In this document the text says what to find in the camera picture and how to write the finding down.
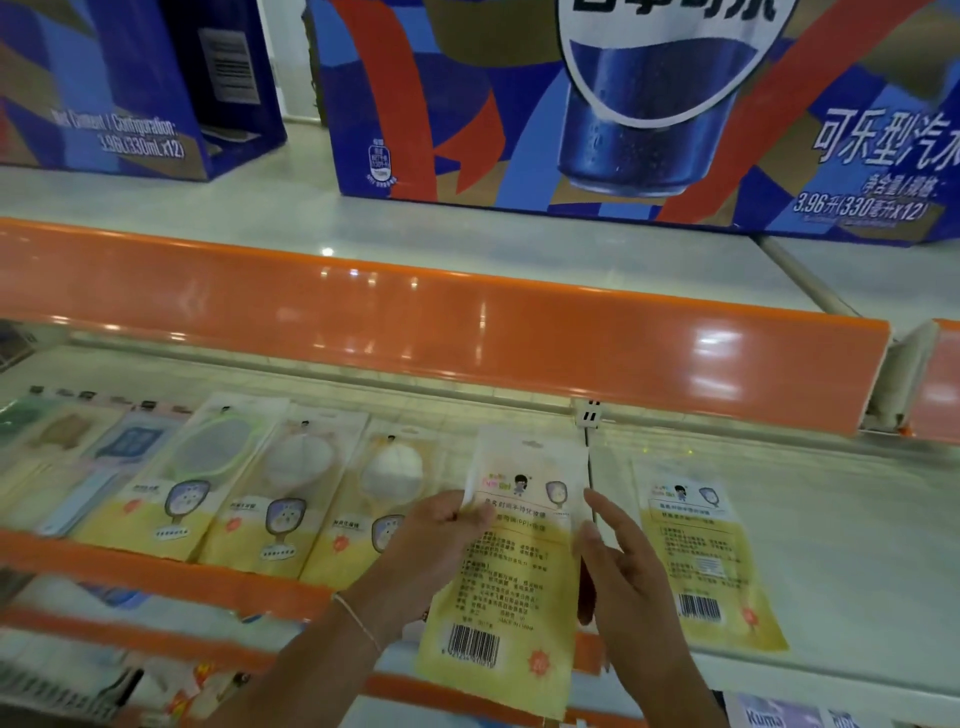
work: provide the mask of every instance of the red stripe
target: red stripe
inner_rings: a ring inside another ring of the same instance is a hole
[[[657,220],[692,225],[715,214],[830,84],[932,1],[837,0],[736,104],[709,174],[668,200]]]
[[[493,92],[470,122],[435,150],[440,157],[460,162],[457,194],[470,189],[490,172],[503,154],[507,137]]]
[[[353,38],[390,149],[391,197],[437,202],[433,137],[414,52],[394,12],[379,0],[330,0]]]

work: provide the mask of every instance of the right hand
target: right hand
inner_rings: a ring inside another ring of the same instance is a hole
[[[684,679],[696,667],[666,571],[647,537],[599,493],[586,490],[584,499],[613,529],[622,549],[606,546],[593,522],[584,522],[577,533],[577,546],[596,592],[597,629],[620,682],[639,701],[636,692],[655,690],[664,680]],[[581,621],[588,623],[589,616],[589,606],[582,605]]]

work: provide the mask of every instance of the beverage multipack box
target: beverage multipack box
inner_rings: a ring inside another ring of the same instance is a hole
[[[285,140],[256,0],[0,0],[0,164],[206,181]]]
[[[960,236],[960,0],[308,0],[340,189]]]

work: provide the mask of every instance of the orange shelf edge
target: orange shelf edge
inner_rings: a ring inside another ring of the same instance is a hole
[[[903,434],[960,445],[960,322],[933,321],[939,327],[936,343]]]
[[[315,619],[332,595],[327,587],[303,584],[293,579],[203,564],[185,564],[73,541],[44,539],[6,529],[0,529],[0,565],[27,573],[52,573],[75,581],[209,604],[243,616],[270,614],[279,619]],[[92,637],[99,634],[95,622],[79,621],[72,626],[67,622],[58,623],[73,629],[79,629],[82,624],[89,625],[92,630],[90,639],[98,641]],[[169,634],[172,638],[176,636],[176,633],[155,634]],[[197,642],[207,644],[207,641],[191,638],[191,643]],[[218,648],[217,643],[209,643],[209,646]],[[189,651],[188,645],[183,645],[183,649]],[[236,656],[244,660],[254,660],[255,657],[242,651]],[[599,635],[578,632],[574,669],[598,675],[605,663],[606,652]]]
[[[14,320],[850,435],[890,338],[870,319],[12,218],[0,257]]]
[[[235,643],[205,640],[129,624],[107,624],[62,617],[15,606],[0,611],[0,625],[82,642],[110,644],[190,663],[212,662],[219,667],[254,674],[268,670],[276,659],[270,652]],[[449,713],[483,716],[508,725],[539,728],[543,724],[542,718],[537,716],[402,675],[377,672],[368,679],[363,694]],[[577,709],[568,710],[565,721],[575,723],[578,718],[586,720],[589,725],[603,728],[639,728],[645,725],[643,721],[632,718]]]

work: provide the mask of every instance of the hand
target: hand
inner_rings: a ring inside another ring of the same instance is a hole
[[[623,550],[606,546],[593,522],[577,533],[577,545],[596,592],[597,629],[620,682],[634,700],[663,681],[684,679],[696,667],[677,617],[670,582],[643,531],[626,513],[592,490],[587,504],[613,529]],[[585,585],[589,592],[590,584]],[[589,622],[589,605],[580,618]]]
[[[493,523],[490,503],[460,511],[463,500],[463,491],[445,491],[417,502],[380,558],[344,592],[381,646],[423,616],[434,594],[456,576],[467,546]]]

